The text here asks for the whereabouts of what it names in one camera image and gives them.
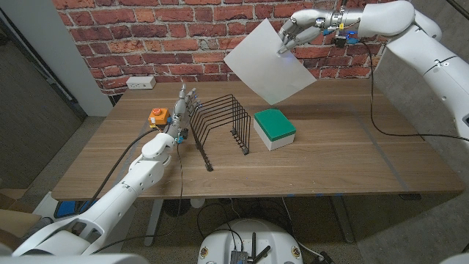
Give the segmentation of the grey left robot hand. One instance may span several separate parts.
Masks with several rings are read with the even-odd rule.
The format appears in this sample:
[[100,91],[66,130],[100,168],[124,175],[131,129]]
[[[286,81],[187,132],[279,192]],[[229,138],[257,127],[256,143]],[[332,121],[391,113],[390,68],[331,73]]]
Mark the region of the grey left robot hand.
[[186,84],[182,84],[179,91],[179,99],[174,104],[171,122],[166,133],[175,137],[179,132],[189,126],[190,119],[195,110],[200,106],[201,101],[197,98],[196,88],[186,89]]

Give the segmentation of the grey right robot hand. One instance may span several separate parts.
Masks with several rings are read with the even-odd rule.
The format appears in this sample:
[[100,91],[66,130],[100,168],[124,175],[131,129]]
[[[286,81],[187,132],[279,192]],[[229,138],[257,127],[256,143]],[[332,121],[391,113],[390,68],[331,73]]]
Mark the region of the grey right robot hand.
[[339,11],[307,9],[294,12],[278,31],[282,46],[279,54],[311,42],[324,30],[332,31],[344,20]]

